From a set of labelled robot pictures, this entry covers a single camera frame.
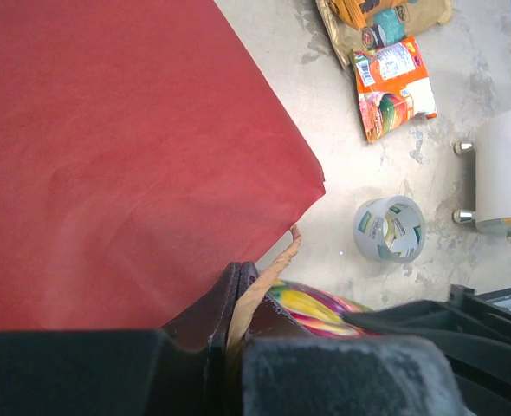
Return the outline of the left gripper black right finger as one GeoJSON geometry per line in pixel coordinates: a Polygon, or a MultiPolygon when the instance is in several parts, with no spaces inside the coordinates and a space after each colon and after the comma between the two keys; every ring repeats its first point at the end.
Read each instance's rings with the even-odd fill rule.
{"type": "Polygon", "coordinates": [[[408,336],[259,337],[242,358],[245,415],[464,415],[448,362],[408,336]]]}

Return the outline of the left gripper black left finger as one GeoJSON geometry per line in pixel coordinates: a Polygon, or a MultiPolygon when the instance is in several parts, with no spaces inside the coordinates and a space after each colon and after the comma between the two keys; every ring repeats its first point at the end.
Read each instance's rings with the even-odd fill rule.
{"type": "Polygon", "coordinates": [[[0,415],[224,415],[224,350],[241,280],[160,328],[0,332],[0,415]]]}

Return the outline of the colourful striped candy packet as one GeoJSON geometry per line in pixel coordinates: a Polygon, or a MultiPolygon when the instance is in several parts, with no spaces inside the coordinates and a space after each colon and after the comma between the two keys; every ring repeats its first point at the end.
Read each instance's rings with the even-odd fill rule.
{"type": "Polygon", "coordinates": [[[365,330],[345,321],[351,313],[372,312],[366,306],[306,284],[276,280],[268,294],[305,330],[330,338],[354,338],[365,330]]]}

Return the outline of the red brown paper bag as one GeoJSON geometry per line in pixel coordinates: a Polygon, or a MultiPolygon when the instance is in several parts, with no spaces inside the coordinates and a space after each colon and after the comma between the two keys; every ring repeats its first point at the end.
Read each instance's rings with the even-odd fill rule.
{"type": "Polygon", "coordinates": [[[159,327],[324,192],[212,1],[0,1],[0,331],[159,327]]]}

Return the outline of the orange blue snack packet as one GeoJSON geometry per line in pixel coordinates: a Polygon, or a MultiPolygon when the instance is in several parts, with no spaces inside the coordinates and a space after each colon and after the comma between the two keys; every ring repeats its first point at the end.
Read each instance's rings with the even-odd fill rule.
{"type": "Polygon", "coordinates": [[[413,36],[379,49],[353,50],[349,57],[367,142],[418,115],[437,117],[429,73],[413,36]]]}

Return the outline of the yellow kettle chips bag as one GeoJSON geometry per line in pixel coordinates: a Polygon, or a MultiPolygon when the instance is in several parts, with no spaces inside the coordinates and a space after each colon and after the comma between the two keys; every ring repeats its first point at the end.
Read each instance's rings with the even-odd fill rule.
{"type": "Polygon", "coordinates": [[[344,1],[318,1],[317,9],[340,66],[350,66],[352,50],[367,51],[390,46],[407,36],[416,36],[437,24],[446,24],[452,14],[450,1],[361,1],[366,26],[355,29],[339,15],[344,1]]]}

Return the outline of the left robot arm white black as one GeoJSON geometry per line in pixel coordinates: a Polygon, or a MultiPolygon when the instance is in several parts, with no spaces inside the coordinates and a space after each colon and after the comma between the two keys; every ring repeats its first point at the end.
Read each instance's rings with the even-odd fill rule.
{"type": "Polygon", "coordinates": [[[231,263],[161,328],[0,332],[0,415],[511,415],[511,289],[368,312],[231,263]]]}

